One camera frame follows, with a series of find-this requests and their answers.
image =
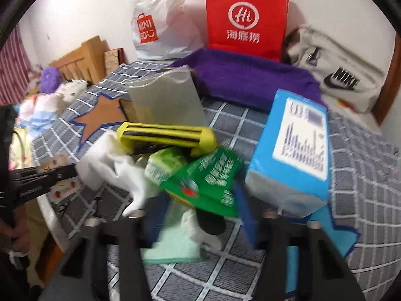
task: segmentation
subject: yellow and black object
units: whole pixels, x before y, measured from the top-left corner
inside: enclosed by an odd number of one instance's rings
[[[190,155],[199,157],[212,153],[217,147],[212,129],[185,125],[124,122],[117,130],[117,138],[129,153],[143,144],[167,145],[191,148]]]

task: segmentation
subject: blue box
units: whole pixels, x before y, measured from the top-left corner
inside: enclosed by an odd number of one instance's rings
[[[279,89],[245,184],[257,198],[298,217],[328,201],[327,110]]]

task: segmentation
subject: red paper bag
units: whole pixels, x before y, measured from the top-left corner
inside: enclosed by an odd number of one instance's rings
[[[136,22],[138,23],[141,44],[158,40],[152,15],[145,16],[145,14],[139,14]]]
[[[209,48],[281,58],[289,0],[206,0]]]

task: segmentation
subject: miniso bag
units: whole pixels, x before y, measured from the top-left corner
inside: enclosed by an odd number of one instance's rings
[[[311,72],[322,93],[360,113],[373,108],[384,84],[381,70],[309,26],[299,27],[288,41],[296,42],[287,50],[291,63]]]
[[[182,58],[203,47],[185,0],[136,0],[131,22],[139,60]]]
[[[208,47],[280,61],[289,0],[206,0]]]

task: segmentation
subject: black stripe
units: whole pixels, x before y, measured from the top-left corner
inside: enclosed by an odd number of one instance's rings
[[[159,130],[178,130],[178,131],[187,131],[187,132],[202,132],[203,128],[199,129],[174,129],[174,128],[160,128],[160,127],[148,127],[145,125],[140,125],[140,124],[131,124],[127,126],[127,129],[129,128],[144,128],[144,129],[159,129]]]
[[[199,139],[182,138],[182,137],[176,137],[174,135],[159,135],[157,133],[147,133],[147,132],[142,132],[142,131],[124,131],[123,135],[135,135],[135,136],[141,136],[141,137],[174,139],[174,140],[182,140],[182,141],[199,143]]]

